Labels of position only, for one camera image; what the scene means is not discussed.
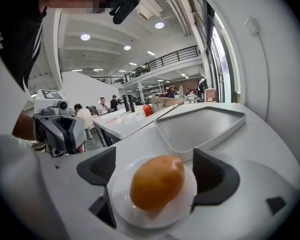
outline gray tray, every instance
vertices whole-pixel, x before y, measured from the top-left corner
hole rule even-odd
[[[155,128],[172,156],[183,162],[193,158],[193,149],[211,149],[246,122],[246,114],[206,106],[157,119]]]

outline floor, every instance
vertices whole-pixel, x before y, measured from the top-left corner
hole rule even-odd
[[[90,150],[97,150],[103,148],[101,140],[95,130],[92,133],[92,137],[93,139],[88,139],[86,142],[86,146],[85,146],[86,150],[90,151]]]

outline white plate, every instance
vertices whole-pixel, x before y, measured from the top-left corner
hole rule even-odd
[[[197,181],[192,171],[184,166],[184,184],[180,193],[159,214],[151,214],[136,207],[130,199],[131,181],[136,171],[155,156],[143,157],[125,168],[115,179],[112,189],[113,206],[128,223],[143,229],[159,229],[175,223],[190,214],[197,194]]]

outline bread roll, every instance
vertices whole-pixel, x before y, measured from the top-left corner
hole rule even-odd
[[[182,161],[175,156],[160,155],[136,171],[131,182],[130,197],[138,208],[159,212],[179,194],[184,182]]]

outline black railing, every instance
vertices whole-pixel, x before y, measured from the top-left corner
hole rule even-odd
[[[164,66],[184,61],[190,58],[198,57],[199,53],[197,50],[197,45],[190,46],[181,50],[177,50],[171,52],[167,55],[164,55],[160,58],[154,59],[145,65],[142,65],[135,70],[125,74],[123,77],[93,77],[101,82],[104,82],[109,85],[116,85],[116,84],[124,84],[128,81],[135,79],[143,74],[146,74],[150,71],[157,70]]]

